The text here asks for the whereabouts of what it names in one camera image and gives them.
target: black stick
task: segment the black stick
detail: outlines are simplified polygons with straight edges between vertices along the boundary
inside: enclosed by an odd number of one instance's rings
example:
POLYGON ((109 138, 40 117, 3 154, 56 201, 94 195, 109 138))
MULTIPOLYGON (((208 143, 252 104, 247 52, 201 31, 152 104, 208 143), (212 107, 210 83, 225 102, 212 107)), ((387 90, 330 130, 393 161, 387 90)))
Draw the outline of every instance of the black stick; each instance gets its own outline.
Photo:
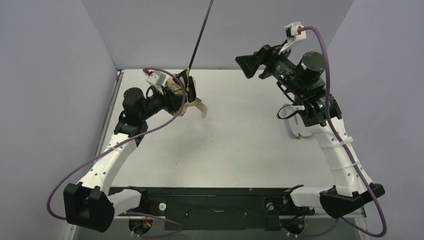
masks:
POLYGON ((196 42, 196 46, 194 47, 193 55, 191 55, 190 64, 188 65, 188 71, 190 71, 192 69, 193 61, 195 60, 195 56, 196 56, 196 52, 198 51, 200 39, 202 38, 203 30, 205 29, 206 21, 208 20, 209 12, 211 11, 211 7, 212 7, 213 2, 214 2, 214 0, 210 0, 209 7, 207 8, 206 16, 204 17, 203 25, 201 26, 200 34, 199 34, 199 37, 198 37, 197 42, 196 42))

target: black cable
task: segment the black cable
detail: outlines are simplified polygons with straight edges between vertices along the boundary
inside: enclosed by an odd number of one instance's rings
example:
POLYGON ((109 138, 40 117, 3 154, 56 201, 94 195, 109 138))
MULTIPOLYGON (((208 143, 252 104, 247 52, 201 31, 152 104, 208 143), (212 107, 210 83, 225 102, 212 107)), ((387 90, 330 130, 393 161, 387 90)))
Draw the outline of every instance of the black cable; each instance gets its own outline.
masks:
POLYGON ((154 86, 149 86, 149 87, 147 88, 147 91, 146 91, 146 97, 148 97, 148 96, 149 96, 150 91, 154 91, 154 90, 155 90, 155 87, 154 87, 154 86))
POLYGON ((188 64, 188 70, 189 71, 192 69, 193 61, 195 60, 195 56, 196 56, 196 52, 198 51, 200 39, 202 38, 203 30, 205 29, 206 21, 208 20, 209 12, 211 11, 211 7, 212 7, 213 2, 214 2, 214 0, 210 0, 209 7, 208 7, 207 12, 206 12, 206 16, 204 17, 204 20, 203 20, 203 25, 201 26, 199 37, 197 38, 196 46, 194 47, 193 55, 191 55, 190 64, 188 64))
POLYGON ((278 110, 278 112, 277 112, 277 115, 276 115, 276 117, 278 118, 278 119, 289 119, 289 118, 292 118, 292 117, 294 117, 296 114, 298 114, 299 113, 299 111, 294 111, 292 114, 290 114, 290 115, 288 115, 288 116, 286 116, 286 117, 281 117, 280 116, 280 112, 281 112, 281 110, 283 109, 283 108, 285 108, 285 107, 287 107, 287 106, 293 106, 293 104, 288 104, 288 105, 284 105, 284 106, 282 106, 279 110, 278 110))
POLYGON ((282 87, 282 84, 281 84, 281 82, 277 82, 277 86, 278 86, 278 88, 281 90, 281 92, 284 94, 284 96, 288 99, 288 100, 290 100, 290 102, 292 102, 292 103, 296 103, 295 102, 295 100, 293 100, 288 94, 287 94, 287 92, 283 89, 283 87, 282 87))
POLYGON ((309 209, 306 210, 306 211, 304 211, 304 212, 302 212, 302 213, 297 214, 296 216, 294 216, 294 217, 292 217, 292 218, 290 218, 288 220, 281 220, 281 221, 284 222, 284 223, 286 223, 286 224, 290 224, 293 220, 298 219, 298 218, 300 218, 300 217, 302 217, 302 216, 304 216, 304 215, 306 215, 308 213, 309 213, 309 209))

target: gray wall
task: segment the gray wall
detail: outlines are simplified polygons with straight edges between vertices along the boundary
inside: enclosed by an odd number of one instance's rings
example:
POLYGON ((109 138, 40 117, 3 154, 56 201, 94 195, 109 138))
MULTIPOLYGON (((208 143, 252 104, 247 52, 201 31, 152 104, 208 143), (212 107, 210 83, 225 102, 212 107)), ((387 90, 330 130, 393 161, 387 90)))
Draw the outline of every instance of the gray wall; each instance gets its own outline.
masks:
MULTIPOLYGON (((380 198, 386 239, 423 239, 422 0, 355 0, 329 46, 331 91, 380 198)), ((373 204, 368 227, 381 230, 373 204)))
POLYGON ((79 0, 2 0, 0 76, 0 238, 61 239, 46 199, 94 155, 116 70, 79 0))
MULTIPOLYGON (((209 0, 81 0, 119 68, 189 65, 209 0)), ((333 38, 353 0, 216 0, 194 69, 238 69, 234 58, 281 44, 284 26, 301 21, 333 38)), ((302 43, 319 50, 313 37, 302 43)), ((299 61, 303 51, 294 51, 299 61)))

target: white knob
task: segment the white knob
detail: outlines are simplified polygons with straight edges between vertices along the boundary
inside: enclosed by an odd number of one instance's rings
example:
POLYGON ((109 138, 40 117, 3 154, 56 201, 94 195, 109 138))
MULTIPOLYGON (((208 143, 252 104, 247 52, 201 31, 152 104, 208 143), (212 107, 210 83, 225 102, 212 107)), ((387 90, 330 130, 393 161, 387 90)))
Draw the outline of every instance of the white knob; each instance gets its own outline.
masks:
POLYGON ((161 211, 165 211, 165 209, 167 209, 167 205, 165 204, 165 203, 160 203, 159 204, 159 210, 161 210, 161 211))

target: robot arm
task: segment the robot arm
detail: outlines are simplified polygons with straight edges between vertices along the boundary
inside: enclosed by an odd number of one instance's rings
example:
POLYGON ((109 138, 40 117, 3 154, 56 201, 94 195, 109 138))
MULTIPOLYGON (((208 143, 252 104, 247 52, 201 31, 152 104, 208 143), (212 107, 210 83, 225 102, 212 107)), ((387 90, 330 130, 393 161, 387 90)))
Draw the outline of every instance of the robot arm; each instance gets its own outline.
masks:
POLYGON ((330 117, 343 142, 337 140, 327 123, 326 89, 325 82, 321 79, 321 74, 325 70, 323 56, 318 52, 307 52, 297 65, 288 59, 294 44, 306 38, 305 32, 297 32, 302 27, 300 22, 287 25, 285 27, 287 40, 283 44, 272 47, 264 45, 253 55, 238 56, 235 61, 247 78, 253 77, 260 65, 265 65, 265 70, 259 78, 274 76, 278 81, 277 84, 286 88, 285 93, 294 94, 295 105, 302 106, 299 109, 304 109, 297 112, 318 141, 332 172, 335 186, 296 186, 289 190, 288 202, 295 207, 322 208, 331 217, 340 218, 372 200, 354 165, 358 166, 376 197, 382 196, 385 190, 381 184, 373 183, 361 166, 352 149, 353 139, 345 131, 342 112, 333 96, 330 96, 329 102, 330 117), (345 143, 352 152, 354 164, 342 146, 345 143))
MULTIPOLYGON (((188 83, 191 76, 178 76, 188 83)), ((105 151, 113 150, 92 166, 77 184, 69 183, 63 191, 66 221, 84 228, 106 231, 115 216, 141 205, 145 191, 124 189, 109 195, 111 184, 128 156, 139 146, 144 136, 132 139, 117 148, 115 145, 148 130, 146 120, 161 110, 170 114, 182 105, 181 95, 163 87, 166 76, 158 71, 150 72, 147 81, 154 88, 151 96, 133 87, 125 91, 123 111, 105 151)))

